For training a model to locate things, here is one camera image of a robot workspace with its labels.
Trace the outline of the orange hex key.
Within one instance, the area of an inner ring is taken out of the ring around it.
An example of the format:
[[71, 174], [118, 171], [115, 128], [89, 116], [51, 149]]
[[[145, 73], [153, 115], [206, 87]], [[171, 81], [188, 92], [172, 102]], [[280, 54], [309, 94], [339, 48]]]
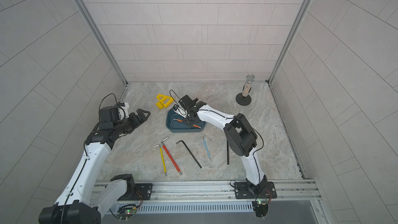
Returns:
[[[174, 121], [178, 121], [178, 122], [184, 123], [181, 119], [174, 118], [174, 119], [172, 119], [171, 124], [172, 124]], [[200, 127], [199, 125], [196, 125], [196, 124], [192, 124], [192, 127], [198, 128], [198, 129], [201, 129], [201, 128], [202, 128], [202, 127]]]

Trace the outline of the blue hex key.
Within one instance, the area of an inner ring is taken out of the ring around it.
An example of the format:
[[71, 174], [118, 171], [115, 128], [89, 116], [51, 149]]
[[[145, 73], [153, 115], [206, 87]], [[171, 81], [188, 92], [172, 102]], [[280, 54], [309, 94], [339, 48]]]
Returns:
[[210, 152], [209, 152], [209, 149], [208, 149], [208, 146], [207, 146], [205, 138], [206, 138], [206, 136], [203, 136], [203, 143], [204, 143], [204, 146], [205, 146], [205, 149], [206, 149], [206, 152], [207, 152], [207, 156], [211, 160], [211, 155], [210, 155]]

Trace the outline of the long black hex key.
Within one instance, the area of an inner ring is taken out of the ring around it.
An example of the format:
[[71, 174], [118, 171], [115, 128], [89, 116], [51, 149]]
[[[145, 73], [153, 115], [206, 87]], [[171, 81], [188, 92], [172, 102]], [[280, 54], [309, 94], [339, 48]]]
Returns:
[[227, 141], [227, 152], [226, 152], [226, 154], [227, 154], [227, 165], [229, 165], [230, 164], [230, 147], [229, 147], [228, 141]]

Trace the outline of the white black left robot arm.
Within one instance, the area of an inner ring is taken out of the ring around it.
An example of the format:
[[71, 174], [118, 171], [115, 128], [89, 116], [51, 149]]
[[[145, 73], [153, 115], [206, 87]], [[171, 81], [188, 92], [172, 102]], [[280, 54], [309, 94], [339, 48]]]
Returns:
[[149, 184], [140, 189], [132, 174], [114, 176], [110, 184], [92, 199], [92, 190], [106, 157], [116, 140], [131, 134], [147, 121], [149, 111], [138, 109], [128, 114], [128, 104], [119, 102], [98, 111], [99, 122], [84, 141], [84, 152], [72, 178], [55, 204], [44, 208], [41, 224], [99, 224], [117, 201], [149, 200]]

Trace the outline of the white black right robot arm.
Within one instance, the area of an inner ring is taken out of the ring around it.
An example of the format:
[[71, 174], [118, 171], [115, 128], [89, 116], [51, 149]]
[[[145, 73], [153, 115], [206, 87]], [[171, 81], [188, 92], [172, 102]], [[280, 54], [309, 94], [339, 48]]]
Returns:
[[257, 155], [258, 136], [243, 114], [234, 116], [223, 113], [188, 95], [182, 97], [173, 110], [182, 116], [182, 122], [188, 126], [202, 121], [223, 130], [229, 147], [241, 157], [249, 189], [258, 194], [265, 187], [267, 178]]

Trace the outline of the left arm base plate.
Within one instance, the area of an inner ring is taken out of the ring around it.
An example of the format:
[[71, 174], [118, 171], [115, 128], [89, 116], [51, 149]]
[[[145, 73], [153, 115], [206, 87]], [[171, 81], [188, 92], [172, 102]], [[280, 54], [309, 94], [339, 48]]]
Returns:
[[147, 201], [151, 198], [153, 184], [135, 184], [127, 185], [126, 193], [121, 196], [118, 201]]

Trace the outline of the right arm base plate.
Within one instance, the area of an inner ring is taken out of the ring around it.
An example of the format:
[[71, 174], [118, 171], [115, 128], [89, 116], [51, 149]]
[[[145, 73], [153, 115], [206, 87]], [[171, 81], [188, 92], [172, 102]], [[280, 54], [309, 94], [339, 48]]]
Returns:
[[233, 184], [236, 199], [276, 199], [277, 193], [272, 181], [263, 181], [254, 186], [248, 181], [235, 182]]

